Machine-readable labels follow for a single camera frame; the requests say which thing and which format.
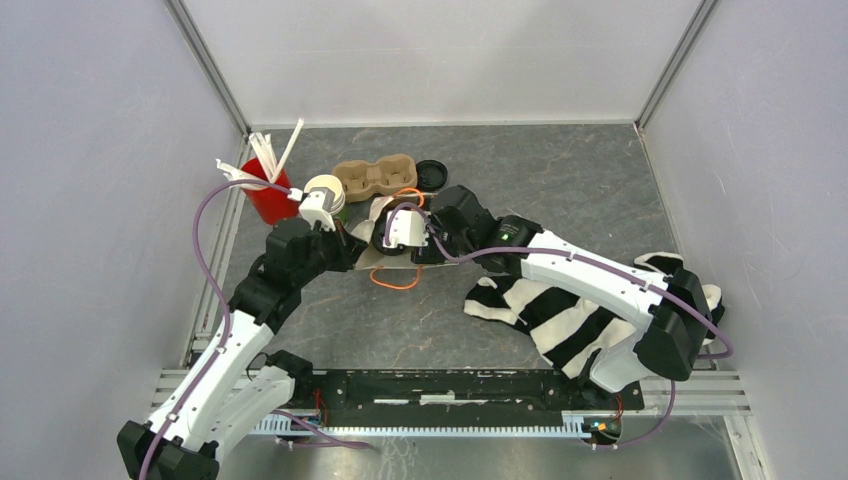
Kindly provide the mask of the black coffee lid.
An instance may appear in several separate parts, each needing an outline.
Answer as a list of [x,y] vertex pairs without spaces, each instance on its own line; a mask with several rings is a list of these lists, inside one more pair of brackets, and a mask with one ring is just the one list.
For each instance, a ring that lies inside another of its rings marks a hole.
[[376,226],[374,228],[371,235],[371,244],[379,254],[387,257],[400,256],[406,252],[404,246],[390,247],[385,244],[384,226]]

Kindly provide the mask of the brown paper bag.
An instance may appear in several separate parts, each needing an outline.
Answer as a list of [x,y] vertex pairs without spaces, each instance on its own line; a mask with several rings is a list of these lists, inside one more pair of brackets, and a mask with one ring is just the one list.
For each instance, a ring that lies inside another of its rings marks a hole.
[[[379,287],[408,291],[419,284],[424,269],[442,266],[440,257],[428,257],[431,253],[429,248],[434,244],[416,210],[399,210],[393,217],[390,238],[386,239],[385,235],[387,222],[395,207],[410,203],[429,216],[429,204],[434,198],[435,193],[408,187],[371,200],[367,216],[353,227],[354,237],[367,243],[354,269],[367,271],[369,280]],[[414,271],[415,277],[406,284],[389,283],[378,277],[379,272],[389,270]]]

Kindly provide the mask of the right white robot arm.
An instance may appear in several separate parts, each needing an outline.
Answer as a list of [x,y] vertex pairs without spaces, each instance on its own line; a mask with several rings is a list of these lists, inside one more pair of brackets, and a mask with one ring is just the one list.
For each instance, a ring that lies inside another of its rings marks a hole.
[[465,301],[468,314],[528,336],[544,361],[578,380],[580,400],[602,408],[626,386],[656,375],[687,380],[716,335],[721,293],[665,252],[623,265],[585,251],[541,225],[495,218],[464,186],[387,217],[391,245],[404,221],[451,263],[473,261],[486,276]]

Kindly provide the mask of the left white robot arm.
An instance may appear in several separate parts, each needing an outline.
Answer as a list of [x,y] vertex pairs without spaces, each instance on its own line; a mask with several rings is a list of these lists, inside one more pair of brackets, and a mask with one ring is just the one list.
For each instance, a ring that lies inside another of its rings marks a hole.
[[323,273],[352,270],[367,246],[339,222],[324,230],[301,218],[280,221],[182,383],[147,421],[129,421],[119,431],[129,477],[214,479],[228,454],[273,409],[306,405],[313,379],[275,360],[239,392],[233,389],[300,305],[302,289]]

